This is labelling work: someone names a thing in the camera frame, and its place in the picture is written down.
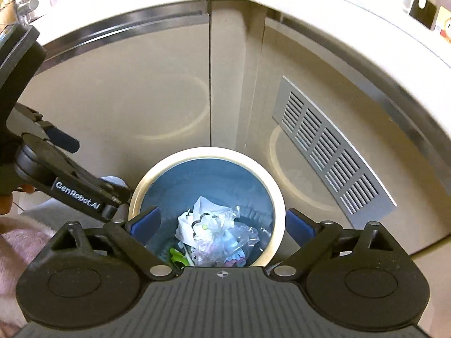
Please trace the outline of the beige cabinet door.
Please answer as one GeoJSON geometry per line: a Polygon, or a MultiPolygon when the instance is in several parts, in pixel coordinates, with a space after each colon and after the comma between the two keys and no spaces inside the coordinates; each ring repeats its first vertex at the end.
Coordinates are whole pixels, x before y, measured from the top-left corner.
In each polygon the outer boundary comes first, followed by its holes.
{"type": "Polygon", "coordinates": [[[44,42],[22,104],[75,137],[73,159],[135,186],[161,159],[210,143],[206,1],[143,8],[44,42]]]}
{"type": "Polygon", "coordinates": [[[380,89],[302,29],[266,18],[246,109],[242,148],[265,166],[295,208],[354,228],[272,113],[283,76],[346,136],[397,203],[382,223],[408,253],[450,234],[450,196],[413,142],[414,133],[375,101],[380,89]]]}

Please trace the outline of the left beige cabinet door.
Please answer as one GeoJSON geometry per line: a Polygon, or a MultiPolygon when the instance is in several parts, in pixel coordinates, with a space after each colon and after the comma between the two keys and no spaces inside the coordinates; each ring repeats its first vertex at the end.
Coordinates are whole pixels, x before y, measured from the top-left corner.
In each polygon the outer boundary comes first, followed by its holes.
{"type": "Polygon", "coordinates": [[[161,159],[210,143],[206,1],[143,8],[44,42],[22,104],[75,137],[73,159],[135,186],[161,159]]]}

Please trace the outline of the clear plastic bag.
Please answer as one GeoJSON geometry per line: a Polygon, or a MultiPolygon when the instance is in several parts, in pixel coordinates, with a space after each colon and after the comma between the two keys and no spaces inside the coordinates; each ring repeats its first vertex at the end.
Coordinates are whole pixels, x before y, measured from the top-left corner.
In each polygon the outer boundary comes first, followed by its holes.
{"type": "Polygon", "coordinates": [[[221,239],[199,249],[190,247],[190,258],[198,267],[243,267],[259,241],[256,228],[235,219],[235,227],[221,239]]]}

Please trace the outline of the white crumpled trash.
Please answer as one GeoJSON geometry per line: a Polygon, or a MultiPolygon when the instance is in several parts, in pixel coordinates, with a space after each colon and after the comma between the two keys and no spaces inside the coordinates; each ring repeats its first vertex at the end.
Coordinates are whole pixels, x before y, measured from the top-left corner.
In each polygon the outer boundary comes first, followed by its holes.
{"type": "Polygon", "coordinates": [[[235,227],[235,219],[240,214],[239,206],[222,206],[200,196],[192,209],[177,218],[175,237],[185,245],[199,249],[224,237],[235,227]]]}

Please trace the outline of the blue round trash bin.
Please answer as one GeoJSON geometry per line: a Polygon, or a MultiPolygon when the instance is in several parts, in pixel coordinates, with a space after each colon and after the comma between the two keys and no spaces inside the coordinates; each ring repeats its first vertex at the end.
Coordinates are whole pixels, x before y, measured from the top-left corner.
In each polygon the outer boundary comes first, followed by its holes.
{"type": "Polygon", "coordinates": [[[268,266],[281,245],[285,203],[271,174],[250,157],[220,147],[182,150],[154,165],[138,183],[129,218],[155,206],[161,220],[140,228],[141,242],[167,262],[177,243],[178,217],[192,211],[199,197],[240,210],[238,221],[257,230],[260,238],[248,266],[268,266]]]}

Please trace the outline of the dark soy sauce dispenser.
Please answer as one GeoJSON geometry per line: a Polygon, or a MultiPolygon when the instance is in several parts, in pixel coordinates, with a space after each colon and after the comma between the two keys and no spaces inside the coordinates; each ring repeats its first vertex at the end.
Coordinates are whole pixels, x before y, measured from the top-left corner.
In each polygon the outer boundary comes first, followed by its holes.
{"type": "Polygon", "coordinates": [[[428,29],[432,29],[438,0],[413,0],[409,15],[428,29]]]}

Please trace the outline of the silver cabinet vent grille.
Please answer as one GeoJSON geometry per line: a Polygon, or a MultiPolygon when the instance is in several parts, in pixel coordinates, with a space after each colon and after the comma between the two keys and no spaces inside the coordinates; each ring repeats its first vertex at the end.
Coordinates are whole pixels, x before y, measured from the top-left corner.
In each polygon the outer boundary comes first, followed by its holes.
{"type": "Polygon", "coordinates": [[[360,152],[286,76],[281,78],[272,116],[354,228],[381,221],[397,208],[360,152]]]}

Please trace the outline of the cooking wine jug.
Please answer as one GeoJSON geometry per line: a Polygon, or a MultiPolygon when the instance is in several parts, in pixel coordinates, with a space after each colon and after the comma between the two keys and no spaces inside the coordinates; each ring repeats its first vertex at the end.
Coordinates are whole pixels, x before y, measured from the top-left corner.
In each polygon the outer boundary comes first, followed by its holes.
{"type": "Polygon", "coordinates": [[[451,42],[451,12],[446,7],[439,8],[433,32],[448,43],[451,42]]]}

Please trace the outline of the green wrapper in bin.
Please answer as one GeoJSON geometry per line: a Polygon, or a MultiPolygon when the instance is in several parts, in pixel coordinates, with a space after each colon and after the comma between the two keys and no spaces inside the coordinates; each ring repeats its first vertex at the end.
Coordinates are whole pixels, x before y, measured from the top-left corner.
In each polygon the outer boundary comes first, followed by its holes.
{"type": "Polygon", "coordinates": [[[189,266],[190,263],[187,259],[187,257],[176,248],[171,247],[169,249],[170,253],[170,261],[179,269],[184,269],[185,267],[189,266]]]}

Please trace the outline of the right beige cabinet door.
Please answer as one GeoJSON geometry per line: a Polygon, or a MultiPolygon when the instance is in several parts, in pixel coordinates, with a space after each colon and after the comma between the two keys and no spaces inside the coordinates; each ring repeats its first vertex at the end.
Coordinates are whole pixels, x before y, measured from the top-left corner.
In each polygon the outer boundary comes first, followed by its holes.
{"type": "Polygon", "coordinates": [[[246,109],[242,148],[265,166],[295,208],[354,228],[272,113],[283,76],[346,136],[397,203],[382,223],[408,253],[450,234],[450,196],[413,142],[414,133],[375,101],[380,89],[302,29],[266,18],[246,109]]]}

